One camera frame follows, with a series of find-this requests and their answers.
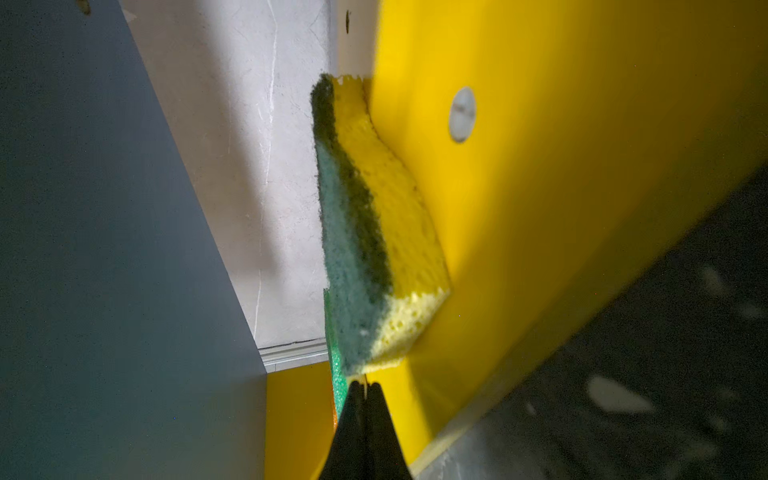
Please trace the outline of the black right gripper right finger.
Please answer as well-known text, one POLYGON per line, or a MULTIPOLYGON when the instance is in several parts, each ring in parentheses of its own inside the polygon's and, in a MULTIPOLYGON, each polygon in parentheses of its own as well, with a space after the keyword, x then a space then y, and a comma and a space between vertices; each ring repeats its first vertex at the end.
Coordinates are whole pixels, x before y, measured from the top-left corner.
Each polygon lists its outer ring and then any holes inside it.
POLYGON ((368 479, 412 480, 380 384, 367 385, 365 398, 368 479))

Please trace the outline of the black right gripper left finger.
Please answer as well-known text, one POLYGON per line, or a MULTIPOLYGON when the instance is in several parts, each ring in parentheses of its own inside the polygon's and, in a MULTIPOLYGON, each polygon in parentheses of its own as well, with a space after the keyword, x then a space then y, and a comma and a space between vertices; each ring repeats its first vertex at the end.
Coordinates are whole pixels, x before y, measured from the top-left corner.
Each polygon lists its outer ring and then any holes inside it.
POLYGON ((366 478, 365 387, 353 381, 320 480, 366 478))

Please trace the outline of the bright green sponge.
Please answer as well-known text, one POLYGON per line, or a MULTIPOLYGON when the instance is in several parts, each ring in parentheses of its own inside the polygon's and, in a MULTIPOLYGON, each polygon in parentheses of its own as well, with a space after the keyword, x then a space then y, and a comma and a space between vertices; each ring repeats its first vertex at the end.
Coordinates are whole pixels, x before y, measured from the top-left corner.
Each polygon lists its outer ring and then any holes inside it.
POLYGON ((325 316, 325 339, 328 352, 328 362, 331 374, 331 387, 334 404, 334 426, 338 425, 344 408, 344 402, 348 394, 347 378, 342 372, 341 353, 338 342, 335 338, 332 325, 331 298, 328 289, 323 290, 324 297, 324 316, 325 316))

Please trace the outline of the dark green wavy sponge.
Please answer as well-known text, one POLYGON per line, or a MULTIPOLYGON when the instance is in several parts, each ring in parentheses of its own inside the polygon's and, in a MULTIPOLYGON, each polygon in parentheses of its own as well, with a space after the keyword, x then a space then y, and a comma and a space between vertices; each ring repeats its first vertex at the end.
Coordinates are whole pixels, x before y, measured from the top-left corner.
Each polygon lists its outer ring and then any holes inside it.
POLYGON ((347 377, 398 364, 451 291, 417 184, 373 125, 368 86, 323 74, 311 92, 330 331, 347 377))

